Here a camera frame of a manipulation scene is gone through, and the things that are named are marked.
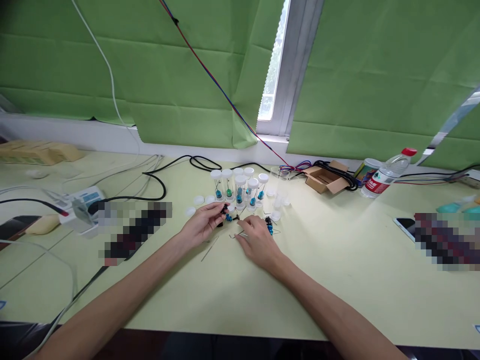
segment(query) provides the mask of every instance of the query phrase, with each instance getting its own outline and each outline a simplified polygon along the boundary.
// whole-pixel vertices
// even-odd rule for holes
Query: smartphone
[[[25,233],[25,230],[38,219],[40,219],[40,216],[35,215],[22,215],[11,218],[0,225],[0,240],[17,240]],[[0,250],[8,245],[9,244],[6,243],[0,243]]]
[[[408,217],[396,217],[393,222],[412,240],[415,242],[415,220]]]

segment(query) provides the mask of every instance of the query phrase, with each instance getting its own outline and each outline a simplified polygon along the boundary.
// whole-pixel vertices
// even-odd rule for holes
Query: right hand
[[[248,235],[248,237],[235,235],[247,258],[262,269],[272,272],[285,256],[270,235],[265,220],[250,215],[245,220],[238,220],[238,225]]]

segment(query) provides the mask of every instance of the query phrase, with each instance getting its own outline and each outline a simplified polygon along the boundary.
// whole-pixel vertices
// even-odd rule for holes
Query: window frame
[[[324,0],[290,0],[270,121],[257,119],[261,135],[289,136]]]

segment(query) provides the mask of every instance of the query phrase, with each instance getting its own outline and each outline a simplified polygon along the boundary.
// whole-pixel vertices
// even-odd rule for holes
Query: desk
[[[187,161],[159,176],[168,191],[164,201],[173,203],[172,219],[132,259],[103,273],[63,322],[176,234],[195,195],[213,192],[208,172]],[[138,178],[121,193],[136,192],[142,181]],[[300,268],[357,309],[394,344],[480,349],[480,334],[472,326],[480,324],[480,273],[438,271],[392,221],[433,212],[439,205],[473,194],[472,189],[461,184],[397,184],[370,200],[359,192],[320,195],[299,177],[289,185],[291,205],[284,208],[275,226],[281,233],[274,238]],[[160,185],[152,181],[144,195],[160,193]],[[297,300],[248,261],[237,241],[230,239],[229,234],[239,230],[238,225],[225,223],[203,262],[209,244],[190,253],[126,327],[325,340]],[[94,240],[70,234],[51,250],[75,267],[81,288],[100,267],[98,250],[109,240],[109,234]],[[0,300],[9,304],[0,316],[7,321],[50,322],[68,302],[70,289],[65,265],[42,256],[0,291]]]
[[[75,193],[82,189],[90,187],[94,182],[107,176],[109,173],[103,173],[107,169],[113,169],[122,164],[128,164],[135,160],[129,166],[135,166],[142,163],[149,156],[114,154],[109,152],[86,152],[85,156],[75,162],[61,162],[53,166],[41,165],[22,165],[22,164],[0,164],[0,189],[13,186],[28,185],[38,188],[44,188],[62,194],[62,183],[65,181],[61,174],[65,171],[75,169],[81,174],[79,180],[70,181],[65,184],[65,189]],[[144,171],[155,162],[146,163],[139,169],[127,171],[119,176],[112,176],[100,183],[105,196],[115,196],[124,188],[130,185],[135,179],[141,176]],[[27,170],[40,170],[49,175],[42,179],[32,179],[25,174]],[[0,200],[14,198],[32,198],[52,202],[48,196],[37,189],[22,189],[7,192],[0,195]],[[10,202],[0,205],[0,224],[19,215],[47,215],[53,214],[48,207],[36,202]],[[64,226],[57,227],[54,231],[46,235],[24,235],[19,241],[27,243],[40,244],[47,249],[51,249],[59,241],[67,237],[72,232],[71,229]],[[0,251],[0,288],[8,281],[17,276],[21,271],[31,265],[35,260],[44,254],[43,250],[34,246],[9,245]]]

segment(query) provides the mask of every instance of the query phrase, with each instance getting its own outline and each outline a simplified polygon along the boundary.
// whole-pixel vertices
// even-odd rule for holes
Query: small white lid
[[[278,220],[280,220],[280,216],[282,214],[280,213],[280,211],[273,211],[271,214],[270,214],[270,219],[272,219],[273,221],[277,222]]]
[[[222,170],[221,172],[221,175],[225,178],[225,179],[230,179],[232,177],[232,175],[234,174],[234,172],[230,169],[225,169],[225,170]]]
[[[214,201],[215,201],[215,196],[213,196],[213,195],[208,195],[205,198],[205,202],[206,202],[207,205],[213,203]]]
[[[218,180],[222,178],[222,172],[220,170],[212,170],[210,176],[212,179]]]
[[[258,182],[260,184],[266,184],[269,181],[269,176],[267,174],[261,173],[258,175]]]
[[[254,172],[255,172],[255,170],[254,170],[253,167],[246,167],[246,168],[243,170],[243,173],[244,173],[246,176],[248,176],[248,177],[252,176],[252,175],[254,174]]]
[[[245,185],[246,182],[247,182],[247,177],[245,175],[235,176],[235,184]]]
[[[250,180],[248,180],[248,187],[250,189],[258,188],[259,187],[259,181],[256,178],[252,177]]]
[[[196,209],[193,206],[187,207],[187,209],[185,210],[185,215],[191,218],[195,214],[195,211]]]
[[[240,176],[244,174],[244,170],[241,167],[237,167],[233,169],[233,174],[235,176]]]
[[[202,205],[204,203],[205,199],[202,195],[197,195],[193,198],[193,203],[195,205]]]
[[[370,157],[367,157],[365,160],[363,160],[363,162],[365,163],[365,165],[368,165],[369,167],[371,167],[373,169],[380,169],[383,165],[383,163],[381,161],[372,159]]]

